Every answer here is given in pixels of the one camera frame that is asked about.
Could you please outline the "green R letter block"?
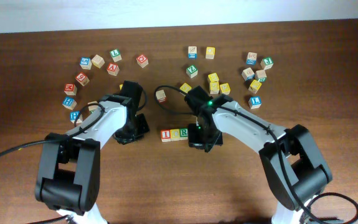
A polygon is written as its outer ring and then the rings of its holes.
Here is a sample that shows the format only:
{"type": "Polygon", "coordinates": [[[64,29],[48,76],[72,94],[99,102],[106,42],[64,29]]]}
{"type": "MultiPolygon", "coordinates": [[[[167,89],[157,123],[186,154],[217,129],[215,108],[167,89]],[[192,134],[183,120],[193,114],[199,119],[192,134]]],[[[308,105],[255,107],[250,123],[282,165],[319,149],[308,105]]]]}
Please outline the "green R letter block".
{"type": "Polygon", "coordinates": [[[180,137],[180,140],[188,139],[188,129],[187,128],[181,128],[179,130],[179,137],[180,137]]]}

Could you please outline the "red I letter block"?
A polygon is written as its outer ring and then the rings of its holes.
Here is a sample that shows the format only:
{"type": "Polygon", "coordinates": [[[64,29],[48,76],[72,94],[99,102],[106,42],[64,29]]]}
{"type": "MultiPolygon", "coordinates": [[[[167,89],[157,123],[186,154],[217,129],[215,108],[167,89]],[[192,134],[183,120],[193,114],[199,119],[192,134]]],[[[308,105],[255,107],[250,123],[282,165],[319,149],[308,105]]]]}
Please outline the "red I letter block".
{"type": "Polygon", "coordinates": [[[171,141],[171,133],[169,129],[161,130],[161,141],[162,142],[171,141]]]}

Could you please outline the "yellow C letter block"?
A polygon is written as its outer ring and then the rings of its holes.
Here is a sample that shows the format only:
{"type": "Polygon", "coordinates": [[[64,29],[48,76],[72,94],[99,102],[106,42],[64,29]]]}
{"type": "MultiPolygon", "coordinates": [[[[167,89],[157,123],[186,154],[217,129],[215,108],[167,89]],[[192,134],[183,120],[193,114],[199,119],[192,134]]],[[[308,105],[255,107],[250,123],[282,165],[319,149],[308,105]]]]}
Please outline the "yellow C letter block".
{"type": "Polygon", "coordinates": [[[180,129],[171,129],[170,135],[171,135],[171,141],[179,141],[181,139],[180,129]]]}

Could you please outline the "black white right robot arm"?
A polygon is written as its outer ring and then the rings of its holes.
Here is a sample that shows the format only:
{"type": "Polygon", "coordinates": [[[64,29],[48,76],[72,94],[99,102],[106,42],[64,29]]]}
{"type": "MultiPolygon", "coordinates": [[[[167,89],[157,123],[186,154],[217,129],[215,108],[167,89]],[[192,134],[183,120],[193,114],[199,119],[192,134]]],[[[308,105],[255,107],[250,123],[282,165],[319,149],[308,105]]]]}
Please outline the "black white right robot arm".
{"type": "Polygon", "coordinates": [[[317,223],[309,204],[323,194],[332,172],[311,133],[297,124],[285,128],[243,109],[227,95],[209,96],[201,87],[184,98],[197,122],[189,125],[190,147],[210,152],[222,145],[224,133],[259,156],[278,201],[272,223],[317,223]]]}

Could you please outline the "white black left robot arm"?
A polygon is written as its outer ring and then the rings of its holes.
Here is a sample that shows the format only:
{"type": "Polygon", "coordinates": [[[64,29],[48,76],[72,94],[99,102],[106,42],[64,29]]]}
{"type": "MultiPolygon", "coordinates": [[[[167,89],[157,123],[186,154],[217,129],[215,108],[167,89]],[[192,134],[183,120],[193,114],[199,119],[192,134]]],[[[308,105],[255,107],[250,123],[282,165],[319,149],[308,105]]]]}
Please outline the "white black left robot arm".
{"type": "Polygon", "coordinates": [[[143,88],[125,81],[117,95],[105,95],[96,111],[65,134],[50,133],[43,145],[35,198],[69,223],[106,223],[96,200],[100,151],[110,138],[125,145],[149,131],[139,102],[143,88]]]}

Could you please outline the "wooden block red side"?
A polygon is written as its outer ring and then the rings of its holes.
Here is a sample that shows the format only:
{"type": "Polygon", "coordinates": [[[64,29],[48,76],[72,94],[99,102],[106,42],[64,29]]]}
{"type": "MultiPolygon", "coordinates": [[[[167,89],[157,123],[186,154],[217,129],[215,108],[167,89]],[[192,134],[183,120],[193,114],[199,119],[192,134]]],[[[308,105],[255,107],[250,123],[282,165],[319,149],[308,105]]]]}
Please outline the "wooden block red side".
{"type": "Polygon", "coordinates": [[[156,97],[158,103],[164,103],[167,100],[164,90],[156,91],[155,97],[156,97]]]}

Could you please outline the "yellow block lower left cluster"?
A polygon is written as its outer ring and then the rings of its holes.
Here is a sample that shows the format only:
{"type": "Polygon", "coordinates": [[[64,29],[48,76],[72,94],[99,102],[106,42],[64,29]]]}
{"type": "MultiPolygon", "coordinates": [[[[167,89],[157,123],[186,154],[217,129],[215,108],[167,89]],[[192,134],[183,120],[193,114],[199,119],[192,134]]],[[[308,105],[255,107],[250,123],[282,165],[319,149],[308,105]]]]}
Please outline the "yellow block lower left cluster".
{"type": "Polygon", "coordinates": [[[220,92],[220,85],[219,82],[210,82],[209,83],[209,93],[211,95],[219,94],[220,92]]]}

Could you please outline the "yellow block cluster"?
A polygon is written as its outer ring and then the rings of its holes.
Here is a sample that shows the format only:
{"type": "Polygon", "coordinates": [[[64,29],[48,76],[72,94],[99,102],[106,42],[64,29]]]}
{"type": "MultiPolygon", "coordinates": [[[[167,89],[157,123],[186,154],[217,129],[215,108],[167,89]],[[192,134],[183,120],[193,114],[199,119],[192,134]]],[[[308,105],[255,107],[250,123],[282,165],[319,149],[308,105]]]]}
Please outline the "yellow block cluster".
{"type": "Polygon", "coordinates": [[[229,95],[231,92],[230,85],[228,83],[223,83],[219,85],[220,93],[224,95],[229,95]]]}
{"type": "Polygon", "coordinates": [[[209,83],[211,83],[211,82],[219,82],[219,76],[217,75],[217,73],[208,74],[207,81],[209,83]]]}
{"type": "Polygon", "coordinates": [[[219,94],[220,92],[220,85],[219,82],[210,82],[209,83],[209,93],[211,95],[219,94]]]}
{"type": "Polygon", "coordinates": [[[248,90],[254,94],[257,93],[257,91],[260,89],[262,83],[259,82],[258,80],[253,80],[250,84],[250,86],[248,87],[248,90]]]}

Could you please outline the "wooden block green side left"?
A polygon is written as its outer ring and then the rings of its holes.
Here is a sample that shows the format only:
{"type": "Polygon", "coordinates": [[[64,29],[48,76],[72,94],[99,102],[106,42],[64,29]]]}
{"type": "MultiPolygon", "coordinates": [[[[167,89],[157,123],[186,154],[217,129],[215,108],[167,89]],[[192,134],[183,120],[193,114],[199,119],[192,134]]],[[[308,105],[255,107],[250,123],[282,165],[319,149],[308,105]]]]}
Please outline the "wooden block green side left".
{"type": "Polygon", "coordinates": [[[90,113],[94,113],[98,109],[98,102],[91,101],[88,103],[88,110],[90,113]]]}

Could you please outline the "yellow block lower right cluster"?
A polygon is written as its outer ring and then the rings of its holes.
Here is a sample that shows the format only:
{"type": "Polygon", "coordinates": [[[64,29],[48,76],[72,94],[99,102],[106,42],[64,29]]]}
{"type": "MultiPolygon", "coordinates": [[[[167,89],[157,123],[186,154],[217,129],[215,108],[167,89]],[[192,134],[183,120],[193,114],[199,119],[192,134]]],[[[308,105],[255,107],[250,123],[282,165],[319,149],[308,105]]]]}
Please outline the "yellow block lower right cluster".
{"type": "Polygon", "coordinates": [[[224,95],[229,95],[231,92],[230,85],[228,83],[223,83],[219,85],[220,93],[224,95]]]}

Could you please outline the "yellow block centre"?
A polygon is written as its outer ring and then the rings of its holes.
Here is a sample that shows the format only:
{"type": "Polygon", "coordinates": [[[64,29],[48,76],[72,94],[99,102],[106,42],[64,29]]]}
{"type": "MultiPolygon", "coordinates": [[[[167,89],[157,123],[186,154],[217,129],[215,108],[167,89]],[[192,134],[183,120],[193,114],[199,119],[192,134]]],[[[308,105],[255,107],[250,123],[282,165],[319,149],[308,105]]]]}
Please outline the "yellow block centre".
{"type": "Polygon", "coordinates": [[[190,90],[192,90],[192,87],[187,83],[183,83],[179,89],[184,93],[188,93],[190,90]]]}

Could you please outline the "yellow block upper cluster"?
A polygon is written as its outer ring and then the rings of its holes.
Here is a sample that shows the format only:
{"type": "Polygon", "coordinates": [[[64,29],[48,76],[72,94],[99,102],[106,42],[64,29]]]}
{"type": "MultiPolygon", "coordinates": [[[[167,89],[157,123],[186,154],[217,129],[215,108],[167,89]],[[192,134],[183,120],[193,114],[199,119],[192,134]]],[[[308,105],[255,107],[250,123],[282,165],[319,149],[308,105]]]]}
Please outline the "yellow block upper cluster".
{"type": "Polygon", "coordinates": [[[211,82],[219,82],[219,76],[217,75],[217,73],[208,74],[207,81],[209,83],[211,83],[211,82]]]}

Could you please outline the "blue L letter block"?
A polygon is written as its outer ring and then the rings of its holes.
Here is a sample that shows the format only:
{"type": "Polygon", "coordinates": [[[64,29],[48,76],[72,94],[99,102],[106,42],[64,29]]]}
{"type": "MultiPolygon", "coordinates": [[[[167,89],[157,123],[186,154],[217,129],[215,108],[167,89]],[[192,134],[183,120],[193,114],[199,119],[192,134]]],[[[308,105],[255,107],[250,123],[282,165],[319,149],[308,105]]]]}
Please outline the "blue L letter block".
{"type": "Polygon", "coordinates": [[[249,99],[248,104],[250,109],[253,110],[259,108],[262,104],[262,101],[259,96],[253,96],[249,99]]]}

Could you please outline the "red A block left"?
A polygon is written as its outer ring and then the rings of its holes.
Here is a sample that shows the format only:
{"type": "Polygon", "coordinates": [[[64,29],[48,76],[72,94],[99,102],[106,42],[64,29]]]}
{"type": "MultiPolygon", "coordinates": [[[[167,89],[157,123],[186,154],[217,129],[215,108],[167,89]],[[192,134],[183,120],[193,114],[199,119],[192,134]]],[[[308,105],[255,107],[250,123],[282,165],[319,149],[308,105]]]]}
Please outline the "red A block left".
{"type": "Polygon", "coordinates": [[[115,63],[109,63],[107,68],[106,68],[107,72],[109,75],[113,75],[113,76],[117,76],[117,74],[120,71],[120,68],[117,64],[115,63]]]}

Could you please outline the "blue H block lower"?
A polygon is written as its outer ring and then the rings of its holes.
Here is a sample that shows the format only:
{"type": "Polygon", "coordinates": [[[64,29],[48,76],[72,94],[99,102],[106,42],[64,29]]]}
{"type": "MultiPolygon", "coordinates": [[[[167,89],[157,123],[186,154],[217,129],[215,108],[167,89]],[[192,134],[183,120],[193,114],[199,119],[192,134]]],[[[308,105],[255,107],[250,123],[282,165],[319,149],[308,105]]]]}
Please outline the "blue H block lower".
{"type": "Polygon", "coordinates": [[[70,113],[70,121],[72,123],[80,124],[83,122],[83,116],[79,111],[73,111],[70,113]]]}

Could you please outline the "blue h block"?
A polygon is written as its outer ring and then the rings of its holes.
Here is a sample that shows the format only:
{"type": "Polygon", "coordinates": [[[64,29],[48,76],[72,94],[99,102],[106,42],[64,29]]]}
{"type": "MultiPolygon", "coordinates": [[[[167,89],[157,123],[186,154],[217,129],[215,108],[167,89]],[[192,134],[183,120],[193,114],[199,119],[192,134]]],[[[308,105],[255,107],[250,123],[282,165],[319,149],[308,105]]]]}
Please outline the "blue h block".
{"type": "Polygon", "coordinates": [[[77,102],[73,98],[67,96],[64,98],[62,105],[69,110],[73,110],[76,107],[77,102]]]}
{"type": "Polygon", "coordinates": [[[73,111],[70,113],[70,121],[72,123],[80,124],[83,122],[83,116],[79,111],[73,111]]]}

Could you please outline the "green Z letter block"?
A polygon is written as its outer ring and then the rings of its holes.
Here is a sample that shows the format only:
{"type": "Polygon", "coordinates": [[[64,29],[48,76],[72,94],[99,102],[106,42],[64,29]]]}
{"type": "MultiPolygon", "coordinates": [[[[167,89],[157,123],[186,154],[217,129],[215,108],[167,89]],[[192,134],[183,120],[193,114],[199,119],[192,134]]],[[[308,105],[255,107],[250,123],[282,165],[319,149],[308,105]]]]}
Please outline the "green Z letter block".
{"type": "Polygon", "coordinates": [[[195,65],[186,68],[186,73],[190,78],[194,78],[198,74],[198,69],[195,65]]]}

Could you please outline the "red C letter block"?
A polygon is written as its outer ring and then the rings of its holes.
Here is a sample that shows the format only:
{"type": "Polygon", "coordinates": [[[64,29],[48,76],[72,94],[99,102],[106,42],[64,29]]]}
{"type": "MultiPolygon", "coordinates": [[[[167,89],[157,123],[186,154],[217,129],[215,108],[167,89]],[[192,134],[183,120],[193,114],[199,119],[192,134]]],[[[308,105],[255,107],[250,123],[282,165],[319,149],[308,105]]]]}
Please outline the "red C letter block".
{"type": "Polygon", "coordinates": [[[148,58],[144,54],[139,55],[136,58],[136,61],[141,68],[144,68],[149,64],[148,58]]]}

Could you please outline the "blue H block upper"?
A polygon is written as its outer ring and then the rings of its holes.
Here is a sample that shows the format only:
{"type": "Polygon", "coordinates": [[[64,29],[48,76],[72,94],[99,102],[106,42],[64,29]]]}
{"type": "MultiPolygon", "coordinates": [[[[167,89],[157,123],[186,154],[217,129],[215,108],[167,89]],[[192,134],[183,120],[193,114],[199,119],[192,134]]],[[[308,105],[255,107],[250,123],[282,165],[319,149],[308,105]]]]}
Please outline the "blue H block upper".
{"type": "Polygon", "coordinates": [[[69,110],[73,110],[76,107],[77,102],[73,98],[67,96],[64,98],[62,105],[69,110]]]}

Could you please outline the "red 6 number block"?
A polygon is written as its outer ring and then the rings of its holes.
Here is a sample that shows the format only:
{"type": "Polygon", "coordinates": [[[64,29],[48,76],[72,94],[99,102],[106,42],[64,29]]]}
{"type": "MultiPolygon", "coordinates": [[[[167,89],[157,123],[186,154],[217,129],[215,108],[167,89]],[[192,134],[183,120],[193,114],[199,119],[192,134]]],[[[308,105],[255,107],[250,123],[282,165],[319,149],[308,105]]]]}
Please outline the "red 6 number block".
{"type": "Polygon", "coordinates": [[[81,86],[85,86],[86,84],[89,83],[89,78],[82,72],[80,72],[76,77],[75,77],[76,81],[79,82],[79,84],[81,84],[81,86]]]}

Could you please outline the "green L letter block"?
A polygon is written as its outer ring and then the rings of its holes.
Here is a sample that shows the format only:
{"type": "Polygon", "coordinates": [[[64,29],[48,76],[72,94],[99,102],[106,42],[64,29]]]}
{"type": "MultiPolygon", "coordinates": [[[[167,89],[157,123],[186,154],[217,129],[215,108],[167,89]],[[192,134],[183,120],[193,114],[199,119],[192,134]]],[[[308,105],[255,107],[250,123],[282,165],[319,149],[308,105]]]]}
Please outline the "green L letter block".
{"type": "Polygon", "coordinates": [[[114,62],[118,62],[118,61],[122,60],[120,51],[118,49],[114,49],[114,50],[110,51],[110,55],[114,62]]]}

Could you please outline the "wooden block blue side right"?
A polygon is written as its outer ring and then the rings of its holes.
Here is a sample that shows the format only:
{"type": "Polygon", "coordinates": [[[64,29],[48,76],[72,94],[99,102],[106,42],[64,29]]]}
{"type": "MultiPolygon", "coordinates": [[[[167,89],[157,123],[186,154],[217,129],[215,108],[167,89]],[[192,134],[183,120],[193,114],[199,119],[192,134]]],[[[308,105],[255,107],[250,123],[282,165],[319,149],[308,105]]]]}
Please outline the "wooden block blue side right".
{"type": "Polygon", "coordinates": [[[255,73],[252,68],[246,68],[242,71],[242,77],[245,81],[252,80],[255,77],[255,73]]]}

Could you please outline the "wooden block blue side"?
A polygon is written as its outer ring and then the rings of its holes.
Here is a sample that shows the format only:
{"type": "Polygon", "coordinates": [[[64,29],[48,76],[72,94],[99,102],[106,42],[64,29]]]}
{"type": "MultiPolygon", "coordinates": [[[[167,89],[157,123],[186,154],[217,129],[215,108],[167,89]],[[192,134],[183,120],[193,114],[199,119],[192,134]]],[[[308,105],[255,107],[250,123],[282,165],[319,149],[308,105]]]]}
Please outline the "wooden block blue side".
{"type": "Polygon", "coordinates": [[[245,81],[252,80],[255,77],[255,73],[252,68],[246,68],[242,71],[242,77],[245,81]]]}
{"type": "Polygon", "coordinates": [[[197,47],[196,46],[188,46],[188,58],[196,59],[197,58],[197,47]]]}

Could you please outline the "plain wooden block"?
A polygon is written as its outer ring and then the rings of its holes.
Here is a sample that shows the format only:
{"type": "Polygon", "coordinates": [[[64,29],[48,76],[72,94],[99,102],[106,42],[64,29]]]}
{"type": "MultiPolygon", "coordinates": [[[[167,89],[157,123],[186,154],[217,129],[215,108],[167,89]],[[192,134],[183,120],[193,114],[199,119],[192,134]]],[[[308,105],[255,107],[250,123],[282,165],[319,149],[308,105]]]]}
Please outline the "plain wooden block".
{"type": "Polygon", "coordinates": [[[104,59],[103,59],[101,56],[99,56],[99,55],[95,55],[95,56],[91,59],[91,61],[92,61],[92,64],[93,64],[94,66],[96,66],[97,68],[102,68],[102,66],[105,64],[104,59]]]}

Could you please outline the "red M letter block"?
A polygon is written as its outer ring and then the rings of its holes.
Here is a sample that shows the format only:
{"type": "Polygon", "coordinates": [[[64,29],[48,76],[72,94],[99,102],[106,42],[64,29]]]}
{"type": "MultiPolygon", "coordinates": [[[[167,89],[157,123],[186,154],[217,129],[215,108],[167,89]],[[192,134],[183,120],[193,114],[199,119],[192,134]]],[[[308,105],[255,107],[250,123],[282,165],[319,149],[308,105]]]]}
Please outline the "red M letter block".
{"type": "Polygon", "coordinates": [[[67,83],[64,86],[64,92],[68,96],[75,96],[77,94],[77,87],[73,83],[67,83]]]}

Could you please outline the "wooden block green R side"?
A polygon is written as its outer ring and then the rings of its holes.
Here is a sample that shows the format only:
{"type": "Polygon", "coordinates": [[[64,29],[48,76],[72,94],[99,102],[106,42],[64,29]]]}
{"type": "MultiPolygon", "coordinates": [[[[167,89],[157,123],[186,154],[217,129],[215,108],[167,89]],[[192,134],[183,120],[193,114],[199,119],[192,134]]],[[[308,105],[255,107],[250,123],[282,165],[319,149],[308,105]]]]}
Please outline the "wooden block green R side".
{"type": "Polygon", "coordinates": [[[255,72],[255,80],[258,82],[265,82],[266,81],[266,71],[265,70],[257,70],[255,72]]]}

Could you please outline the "yellow top block back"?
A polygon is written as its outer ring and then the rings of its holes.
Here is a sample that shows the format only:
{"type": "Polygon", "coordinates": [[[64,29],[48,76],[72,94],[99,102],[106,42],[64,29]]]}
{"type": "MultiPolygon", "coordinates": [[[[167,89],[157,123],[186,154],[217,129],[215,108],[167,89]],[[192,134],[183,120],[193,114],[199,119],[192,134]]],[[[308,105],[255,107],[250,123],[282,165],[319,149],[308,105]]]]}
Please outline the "yellow top block back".
{"type": "Polygon", "coordinates": [[[206,47],[205,58],[206,59],[214,59],[215,57],[215,47],[206,47]]]}

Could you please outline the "blue X side block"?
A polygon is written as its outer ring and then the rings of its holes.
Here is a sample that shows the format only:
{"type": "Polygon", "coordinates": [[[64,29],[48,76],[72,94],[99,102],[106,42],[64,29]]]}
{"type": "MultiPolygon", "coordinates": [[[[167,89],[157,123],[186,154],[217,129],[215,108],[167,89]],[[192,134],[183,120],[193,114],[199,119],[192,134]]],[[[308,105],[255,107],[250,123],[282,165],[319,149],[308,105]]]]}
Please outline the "blue X side block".
{"type": "Polygon", "coordinates": [[[249,52],[246,57],[246,64],[247,65],[255,65],[257,62],[257,53],[249,52]]]}

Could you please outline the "green J letter block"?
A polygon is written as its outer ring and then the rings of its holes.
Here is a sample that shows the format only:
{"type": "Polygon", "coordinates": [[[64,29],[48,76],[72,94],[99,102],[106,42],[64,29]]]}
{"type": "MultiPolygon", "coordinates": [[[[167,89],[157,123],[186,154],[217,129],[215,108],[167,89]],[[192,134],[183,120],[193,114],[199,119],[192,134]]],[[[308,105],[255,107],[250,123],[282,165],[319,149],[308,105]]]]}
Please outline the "green J letter block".
{"type": "Polygon", "coordinates": [[[260,65],[263,70],[268,70],[273,66],[273,60],[271,57],[265,57],[261,60],[260,65]]]}

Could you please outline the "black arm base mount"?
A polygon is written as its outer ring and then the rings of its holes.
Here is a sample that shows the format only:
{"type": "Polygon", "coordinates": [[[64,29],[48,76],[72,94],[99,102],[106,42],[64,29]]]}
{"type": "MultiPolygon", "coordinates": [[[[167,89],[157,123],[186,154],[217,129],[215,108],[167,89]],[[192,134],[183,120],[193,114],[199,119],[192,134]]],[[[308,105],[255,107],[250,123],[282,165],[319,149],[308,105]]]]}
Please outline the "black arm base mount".
{"type": "Polygon", "coordinates": [[[333,220],[321,220],[320,222],[316,220],[308,220],[305,224],[344,224],[344,220],[333,219],[333,220]]]}

